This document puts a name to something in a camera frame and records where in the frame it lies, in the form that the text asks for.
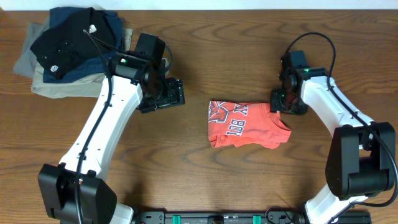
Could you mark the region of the red soccer t-shirt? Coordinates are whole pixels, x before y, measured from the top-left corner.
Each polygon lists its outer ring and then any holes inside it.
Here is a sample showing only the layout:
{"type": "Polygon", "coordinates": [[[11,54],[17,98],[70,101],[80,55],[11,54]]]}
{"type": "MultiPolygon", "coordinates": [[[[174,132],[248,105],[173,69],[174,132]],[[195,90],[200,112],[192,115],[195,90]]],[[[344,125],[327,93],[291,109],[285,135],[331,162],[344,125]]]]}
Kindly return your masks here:
{"type": "Polygon", "coordinates": [[[209,102],[208,140],[213,148],[259,144],[275,149],[291,132],[269,103],[209,102]]]}

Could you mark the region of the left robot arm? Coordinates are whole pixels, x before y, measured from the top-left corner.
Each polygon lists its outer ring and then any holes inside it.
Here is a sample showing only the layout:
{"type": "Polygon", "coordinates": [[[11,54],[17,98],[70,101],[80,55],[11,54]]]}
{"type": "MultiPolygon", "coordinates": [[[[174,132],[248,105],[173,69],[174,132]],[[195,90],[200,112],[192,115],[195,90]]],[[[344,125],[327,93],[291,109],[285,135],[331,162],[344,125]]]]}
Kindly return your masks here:
{"type": "Polygon", "coordinates": [[[116,54],[93,111],[58,165],[44,164],[38,183],[45,211],[60,223],[133,223],[134,209],[118,202],[106,183],[116,146],[135,111],[183,105],[182,81],[171,62],[143,53],[116,54]]]}

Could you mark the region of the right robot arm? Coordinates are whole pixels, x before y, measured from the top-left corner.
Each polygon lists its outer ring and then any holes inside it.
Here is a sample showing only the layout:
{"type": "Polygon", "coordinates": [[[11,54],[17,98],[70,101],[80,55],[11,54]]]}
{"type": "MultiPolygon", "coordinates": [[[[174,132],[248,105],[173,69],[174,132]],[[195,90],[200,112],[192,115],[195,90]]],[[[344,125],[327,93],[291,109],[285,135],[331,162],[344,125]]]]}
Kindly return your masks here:
{"type": "Polygon", "coordinates": [[[354,223],[347,211],[356,205],[373,207],[367,199],[392,190],[397,197],[395,129],[363,114],[337,87],[324,68],[288,65],[279,74],[282,88],[271,94],[271,110],[316,112],[332,136],[325,167],[326,185],[308,200],[296,223],[354,223]]]}

